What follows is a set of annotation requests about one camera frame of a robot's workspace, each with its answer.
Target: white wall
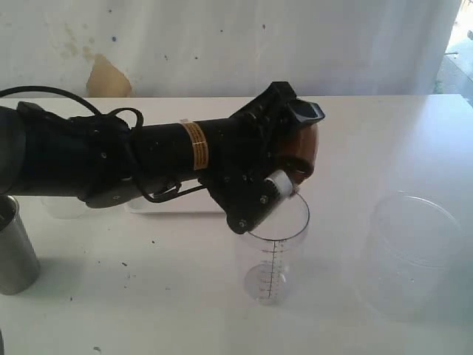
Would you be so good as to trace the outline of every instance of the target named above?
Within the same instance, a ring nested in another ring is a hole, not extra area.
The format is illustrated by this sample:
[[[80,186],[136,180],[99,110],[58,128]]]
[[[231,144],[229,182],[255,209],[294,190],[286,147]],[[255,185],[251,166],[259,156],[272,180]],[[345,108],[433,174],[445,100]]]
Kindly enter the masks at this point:
[[[255,95],[273,80],[300,95],[428,93],[459,3],[8,1],[0,86],[83,95],[93,54],[103,53],[138,96]]]

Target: stainless steel cup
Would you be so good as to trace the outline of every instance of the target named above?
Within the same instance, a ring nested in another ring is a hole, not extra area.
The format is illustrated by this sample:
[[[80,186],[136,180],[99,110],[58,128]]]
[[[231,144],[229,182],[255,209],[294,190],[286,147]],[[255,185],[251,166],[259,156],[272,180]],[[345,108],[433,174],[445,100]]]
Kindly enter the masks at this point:
[[[18,201],[0,196],[0,293],[17,294],[39,276],[39,262],[19,214]]]

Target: robotic hand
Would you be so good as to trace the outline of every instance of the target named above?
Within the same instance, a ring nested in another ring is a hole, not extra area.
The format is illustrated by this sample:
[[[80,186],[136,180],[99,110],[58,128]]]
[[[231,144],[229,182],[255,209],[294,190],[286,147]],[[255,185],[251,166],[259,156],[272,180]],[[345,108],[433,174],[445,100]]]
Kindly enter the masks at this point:
[[[287,82],[269,88],[230,118],[143,126],[137,109],[102,114],[63,90],[19,87],[72,98],[94,115],[63,119],[35,104],[0,107],[0,195],[74,196],[93,209],[139,196],[162,203],[200,189],[238,234],[253,230],[313,173],[317,104]],[[135,127],[117,115],[136,115]],[[181,183],[198,187],[180,191]]]

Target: sticker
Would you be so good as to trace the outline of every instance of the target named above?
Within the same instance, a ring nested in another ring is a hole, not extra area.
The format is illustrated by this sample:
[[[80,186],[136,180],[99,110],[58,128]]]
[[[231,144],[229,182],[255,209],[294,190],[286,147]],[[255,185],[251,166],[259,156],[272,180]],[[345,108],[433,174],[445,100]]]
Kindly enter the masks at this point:
[[[208,167],[208,144],[204,132],[195,122],[181,122],[186,129],[194,150],[194,170]]]

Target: white table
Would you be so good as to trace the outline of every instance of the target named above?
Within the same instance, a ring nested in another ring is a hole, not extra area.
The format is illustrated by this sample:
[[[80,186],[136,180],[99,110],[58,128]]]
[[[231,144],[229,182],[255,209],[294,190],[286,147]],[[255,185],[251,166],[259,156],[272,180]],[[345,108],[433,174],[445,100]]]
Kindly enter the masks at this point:
[[[38,198],[22,197],[42,274],[24,293],[0,297],[6,354],[471,354],[471,322],[380,317],[355,295],[353,269],[373,207],[398,190],[450,211],[473,263],[472,108],[459,95],[309,99],[327,119],[316,173],[302,189],[313,219],[301,278],[284,303],[262,306],[246,295],[222,217],[118,207],[54,220]],[[137,107],[147,124],[227,117],[247,101],[93,100],[104,111]],[[63,99],[35,102],[66,117],[85,113]],[[471,313],[472,283],[462,287],[455,303]]]

